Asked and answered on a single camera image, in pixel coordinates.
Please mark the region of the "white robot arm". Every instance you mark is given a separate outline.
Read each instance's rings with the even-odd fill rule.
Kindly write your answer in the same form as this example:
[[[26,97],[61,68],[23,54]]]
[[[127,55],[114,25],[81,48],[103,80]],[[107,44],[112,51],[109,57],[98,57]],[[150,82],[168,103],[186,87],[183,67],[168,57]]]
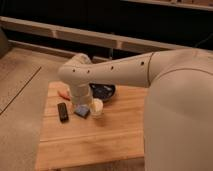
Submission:
[[[76,104],[91,101],[91,83],[146,87],[145,171],[213,171],[213,53],[178,49],[97,64],[77,54],[58,75]]]

